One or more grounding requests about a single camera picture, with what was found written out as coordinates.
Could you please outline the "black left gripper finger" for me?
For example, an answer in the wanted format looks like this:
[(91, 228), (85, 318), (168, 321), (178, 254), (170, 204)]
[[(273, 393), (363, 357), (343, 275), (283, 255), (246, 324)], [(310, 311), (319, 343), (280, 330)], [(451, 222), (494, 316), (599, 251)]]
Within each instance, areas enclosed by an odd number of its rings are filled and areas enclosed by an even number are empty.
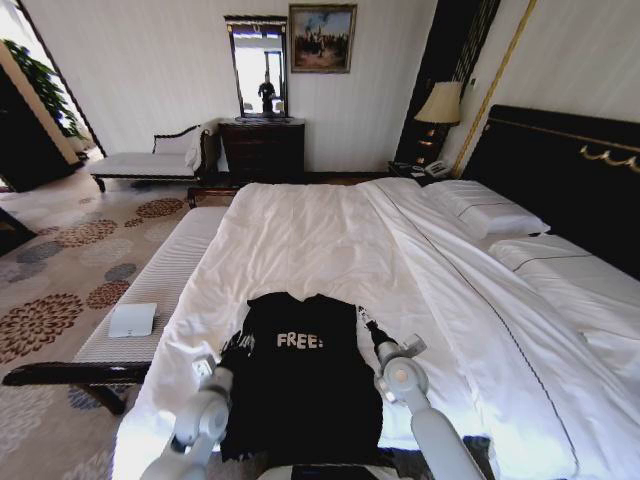
[(227, 352), (252, 353), (255, 347), (255, 337), (251, 332), (237, 331), (227, 341)]

